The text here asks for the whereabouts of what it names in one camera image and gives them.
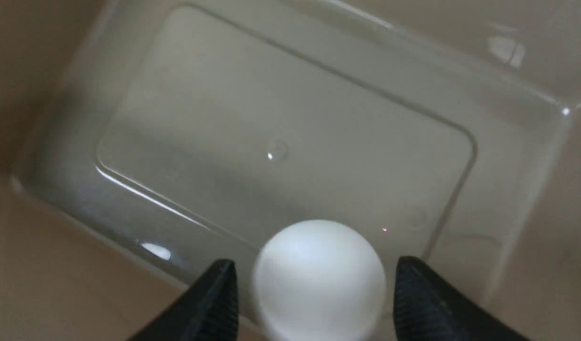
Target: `white ball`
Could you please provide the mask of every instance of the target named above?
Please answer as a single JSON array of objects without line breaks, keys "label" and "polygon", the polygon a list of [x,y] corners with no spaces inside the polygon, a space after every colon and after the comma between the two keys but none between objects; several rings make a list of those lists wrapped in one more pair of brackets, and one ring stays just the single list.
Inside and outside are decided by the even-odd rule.
[{"label": "white ball", "polygon": [[374,332],[387,292],[381,260],[353,229],[299,222],[261,250],[254,303],[273,341],[361,341]]}]

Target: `circular mark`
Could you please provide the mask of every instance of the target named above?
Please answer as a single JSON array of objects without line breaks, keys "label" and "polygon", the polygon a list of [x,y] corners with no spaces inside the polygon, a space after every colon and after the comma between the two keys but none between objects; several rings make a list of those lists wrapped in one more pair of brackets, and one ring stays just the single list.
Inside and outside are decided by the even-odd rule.
[{"label": "circular mark", "polygon": [[267,158],[273,162],[279,162],[288,157],[288,145],[280,140],[274,140],[267,144]]}]

